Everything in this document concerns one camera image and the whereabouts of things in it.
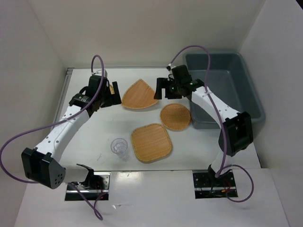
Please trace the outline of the fan-shaped woven bamboo tray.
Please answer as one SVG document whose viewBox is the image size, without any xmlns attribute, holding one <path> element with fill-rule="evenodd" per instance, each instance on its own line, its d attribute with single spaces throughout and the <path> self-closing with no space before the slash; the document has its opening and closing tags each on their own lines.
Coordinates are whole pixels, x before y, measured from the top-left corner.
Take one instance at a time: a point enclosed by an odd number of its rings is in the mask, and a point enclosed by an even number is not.
<svg viewBox="0 0 303 227">
<path fill-rule="evenodd" d="M 122 98 L 121 105 L 128 109 L 144 109 L 158 103 L 155 91 L 142 79 L 132 84 Z"/>
</svg>

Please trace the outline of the clear plastic cup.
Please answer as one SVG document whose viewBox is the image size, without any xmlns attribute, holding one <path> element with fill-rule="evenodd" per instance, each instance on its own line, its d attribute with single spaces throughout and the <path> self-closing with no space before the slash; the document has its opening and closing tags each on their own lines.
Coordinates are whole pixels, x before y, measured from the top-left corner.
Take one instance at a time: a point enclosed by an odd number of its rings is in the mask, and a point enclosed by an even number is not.
<svg viewBox="0 0 303 227">
<path fill-rule="evenodd" d="M 121 160 L 127 161 L 129 159 L 128 143 L 123 138 L 117 138 L 111 143 L 111 151 L 117 155 Z"/>
</svg>

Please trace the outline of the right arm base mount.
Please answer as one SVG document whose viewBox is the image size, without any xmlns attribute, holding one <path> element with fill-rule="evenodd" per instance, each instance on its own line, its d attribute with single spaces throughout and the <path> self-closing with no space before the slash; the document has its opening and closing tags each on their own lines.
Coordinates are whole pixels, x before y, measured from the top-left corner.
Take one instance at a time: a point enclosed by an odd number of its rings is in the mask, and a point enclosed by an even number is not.
<svg viewBox="0 0 303 227">
<path fill-rule="evenodd" d="M 196 199 L 238 197 L 236 183 L 232 171 L 228 171 L 219 180 L 212 181 L 206 170 L 193 171 L 193 182 Z"/>
</svg>

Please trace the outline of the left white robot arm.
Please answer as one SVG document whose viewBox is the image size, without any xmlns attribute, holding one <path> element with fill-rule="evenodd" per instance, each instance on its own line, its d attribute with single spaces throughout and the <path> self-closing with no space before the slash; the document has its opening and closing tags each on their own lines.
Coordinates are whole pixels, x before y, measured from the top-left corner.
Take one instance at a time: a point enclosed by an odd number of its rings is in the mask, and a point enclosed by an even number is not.
<svg viewBox="0 0 303 227">
<path fill-rule="evenodd" d="M 94 185 L 94 170 L 86 165 L 62 166 L 60 160 L 67 145 L 83 124 L 99 108 L 121 104 L 116 81 L 93 75 L 89 84 L 74 95 L 62 118 L 62 124 L 54 127 L 34 149 L 26 148 L 21 154 L 28 179 L 48 188 L 56 189 L 62 183 L 78 182 L 89 189 Z"/>
</svg>

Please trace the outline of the square woven bamboo tray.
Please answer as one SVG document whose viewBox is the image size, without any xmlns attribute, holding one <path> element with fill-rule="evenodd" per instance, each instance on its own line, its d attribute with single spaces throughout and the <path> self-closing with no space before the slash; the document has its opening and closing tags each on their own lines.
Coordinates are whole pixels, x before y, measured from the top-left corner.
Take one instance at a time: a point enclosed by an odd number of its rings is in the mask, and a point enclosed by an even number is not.
<svg viewBox="0 0 303 227">
<path fill-rule="evenodd" d="M 172 142 L 163 125 L 152 123 L 135 129 L 131 142 L 136 158 L 143 163 L 152 163 L 170 155 Z"/>
</svg>

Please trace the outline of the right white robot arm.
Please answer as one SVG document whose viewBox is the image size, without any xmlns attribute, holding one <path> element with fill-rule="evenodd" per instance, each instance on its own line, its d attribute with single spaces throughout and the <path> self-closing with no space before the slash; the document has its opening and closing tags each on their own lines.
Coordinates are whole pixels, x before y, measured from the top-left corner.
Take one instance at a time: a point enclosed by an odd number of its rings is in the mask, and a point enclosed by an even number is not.
<svg viewBox="0 0 303 227">
<path fill-rule="evenodd" d="M 218 186 L 224 181 L 227 172 L 226 159 L 245 150 L 253 142 L 251 116 L 247 112 L 239 112 L 229 107 L 218 98 L 206 85 L 205 80 L 192 79 L 186 65 L 168 66 L 170 74 L 166 78 L 157 78 L 154 99 L 162 99 L 165 91 L 167 99 L 181 99 L 201 107 L 220 127 L 218 144 L 221 152 L 208 167 L 208 181 Z"/>
</svg>

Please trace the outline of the round woven bamboo tray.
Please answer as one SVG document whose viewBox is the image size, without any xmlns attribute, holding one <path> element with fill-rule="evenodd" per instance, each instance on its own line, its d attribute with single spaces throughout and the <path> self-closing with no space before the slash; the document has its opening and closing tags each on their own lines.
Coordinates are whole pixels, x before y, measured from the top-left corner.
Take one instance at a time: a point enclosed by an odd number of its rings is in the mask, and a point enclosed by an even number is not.
<svg viewBox="0 0 303 227">
<path fill-rule="evenodd" d="M 180 131 L 190 124 L 191 114 L 184 105 L 172 103 L 162 108 L 160 120 L 166 128 L 173 131 Z"/>
</svg>

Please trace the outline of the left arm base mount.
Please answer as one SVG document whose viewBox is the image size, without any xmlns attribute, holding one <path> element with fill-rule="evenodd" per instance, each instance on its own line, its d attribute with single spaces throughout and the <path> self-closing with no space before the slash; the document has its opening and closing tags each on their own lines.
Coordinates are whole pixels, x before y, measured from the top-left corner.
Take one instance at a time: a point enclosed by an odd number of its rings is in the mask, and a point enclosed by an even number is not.
<svg viewBox="0 0 303 227">
<path fill-rule="evenodd" d="M 82 193 L 88 201 L 95 201 L 99 198 L 100 201 L 109 199 L 110 172 L 95 172 L 93 182 L 90 184 L 72 182 L 73 186 L 67 185 L 65 193 L 65 201 L 83 201 L 75 187 Z"/>
</svg>

